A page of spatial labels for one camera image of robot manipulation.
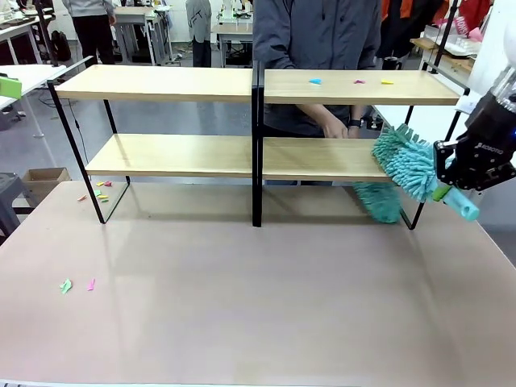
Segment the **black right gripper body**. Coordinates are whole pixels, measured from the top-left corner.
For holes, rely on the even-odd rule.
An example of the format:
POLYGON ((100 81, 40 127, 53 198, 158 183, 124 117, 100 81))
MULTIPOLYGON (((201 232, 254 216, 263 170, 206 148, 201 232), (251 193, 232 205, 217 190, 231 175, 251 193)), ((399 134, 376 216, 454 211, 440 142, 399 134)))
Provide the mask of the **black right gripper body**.
POLYGON ((488 92, 468 117, 456 144, 458 178, 514 178, 515 113, 488 92))

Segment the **person right hand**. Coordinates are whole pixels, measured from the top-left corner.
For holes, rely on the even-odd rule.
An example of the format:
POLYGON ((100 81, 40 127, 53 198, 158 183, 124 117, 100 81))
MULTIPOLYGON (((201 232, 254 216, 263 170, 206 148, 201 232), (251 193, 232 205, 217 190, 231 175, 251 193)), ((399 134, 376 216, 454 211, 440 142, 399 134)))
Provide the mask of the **person right hand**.
POLYGON ((328 139, 346 139, 348 137, 347 127, 333 114, 324 116, 320 126, 328 139))

